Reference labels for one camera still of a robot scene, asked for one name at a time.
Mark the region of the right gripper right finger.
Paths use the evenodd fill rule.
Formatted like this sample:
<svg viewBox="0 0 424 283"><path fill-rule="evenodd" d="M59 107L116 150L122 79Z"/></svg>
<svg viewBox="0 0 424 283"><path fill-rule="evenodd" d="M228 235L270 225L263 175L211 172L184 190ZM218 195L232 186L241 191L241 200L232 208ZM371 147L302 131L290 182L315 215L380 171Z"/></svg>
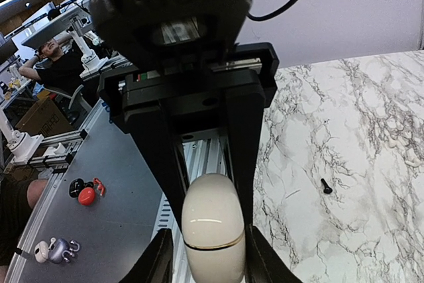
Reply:
<svg viewBox="0 0 424 283"><path fill-rule="evenodd" d="M246 233L247 282L299 282L253 225L253 185L264 111L260 93L226 97L227 150Z"/></svg>

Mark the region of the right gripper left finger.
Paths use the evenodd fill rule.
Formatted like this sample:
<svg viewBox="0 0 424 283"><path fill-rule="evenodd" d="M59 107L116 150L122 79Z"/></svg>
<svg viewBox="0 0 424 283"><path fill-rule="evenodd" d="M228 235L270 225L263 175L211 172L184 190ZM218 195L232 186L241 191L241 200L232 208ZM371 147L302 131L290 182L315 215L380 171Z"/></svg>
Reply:
<svg viewBox="0 0 424 283"><path fill-rule="evenodd" d="M186 165L181 142L158 102L148 102L131 113L131 136L168 199L178 225L186 194ZM147 282L171 282L174 242L172 230L159 230L137 261L134 270Z"/></svg>

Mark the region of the cream oval earbud case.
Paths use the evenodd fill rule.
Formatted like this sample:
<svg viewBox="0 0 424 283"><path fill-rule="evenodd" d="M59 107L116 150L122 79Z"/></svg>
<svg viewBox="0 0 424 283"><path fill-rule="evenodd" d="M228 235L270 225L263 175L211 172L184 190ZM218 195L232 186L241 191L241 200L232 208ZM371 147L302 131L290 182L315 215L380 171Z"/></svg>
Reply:
<svg viewBox="0 0 424 283"><path fill-rule="evenodd" d="M195 282L241 282L246 262L244 218L235 186L222 174L204 174L188 188L182 237Z"/></svg>

